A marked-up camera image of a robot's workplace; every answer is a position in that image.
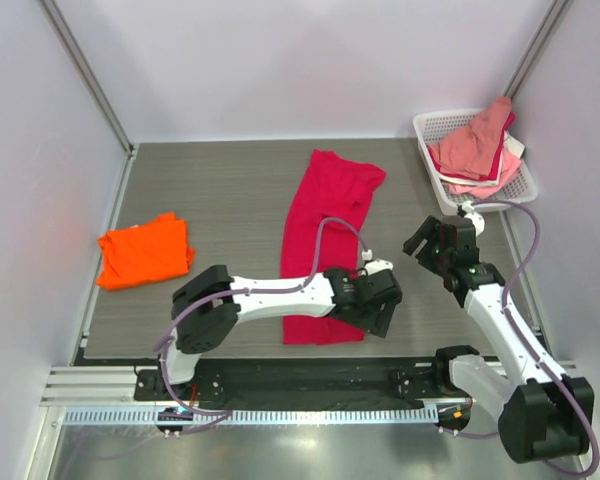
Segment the crimson red t shirt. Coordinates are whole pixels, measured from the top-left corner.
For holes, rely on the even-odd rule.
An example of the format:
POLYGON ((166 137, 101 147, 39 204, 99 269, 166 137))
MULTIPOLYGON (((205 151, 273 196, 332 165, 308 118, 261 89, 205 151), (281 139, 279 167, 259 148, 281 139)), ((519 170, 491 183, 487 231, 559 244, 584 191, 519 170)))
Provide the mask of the crimson red t shirt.
MULTIPOLYGON (((313 151, 285 221, 280 276, 310 273, 324 219, 341 219, 360 230, 385 178, 386 172, 375 165, 350 161, 331 151, 313 151)), ((332 318, 286 316, 282 327, 285 345, 353 343, 365 337, 362 330, 332 318)))

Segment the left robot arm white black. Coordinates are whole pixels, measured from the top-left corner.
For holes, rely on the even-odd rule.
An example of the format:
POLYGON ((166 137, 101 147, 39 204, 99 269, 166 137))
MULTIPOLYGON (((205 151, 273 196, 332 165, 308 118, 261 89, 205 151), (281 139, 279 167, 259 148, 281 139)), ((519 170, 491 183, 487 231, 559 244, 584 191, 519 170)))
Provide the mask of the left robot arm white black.
POLYGON ((376 260, 357 271, 330 268, 308 277, 254 280, 214 265, 172 295, 171 325, 158 341, 159 388, 185 397, 201 356, 240 324, 274 317, 331 318, 384 338, 402 290, 393 266, 376 260))

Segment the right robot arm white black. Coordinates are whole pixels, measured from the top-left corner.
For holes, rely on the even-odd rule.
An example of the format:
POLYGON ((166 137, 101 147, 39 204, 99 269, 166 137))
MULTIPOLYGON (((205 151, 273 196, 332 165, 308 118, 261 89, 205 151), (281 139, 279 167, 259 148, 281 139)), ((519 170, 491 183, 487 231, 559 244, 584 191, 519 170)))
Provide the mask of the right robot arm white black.
POLYGON ((516 463, 599 453, 592 430, 594 391, 571 377, 537 340, 498 271, 481 261, 469 216, 428 217, 403 251, 438 275, 478 324, 503 371, 477 353, 457 353, 430 372, 442 395, 469 394, 497 423, 500 441, 516 463))

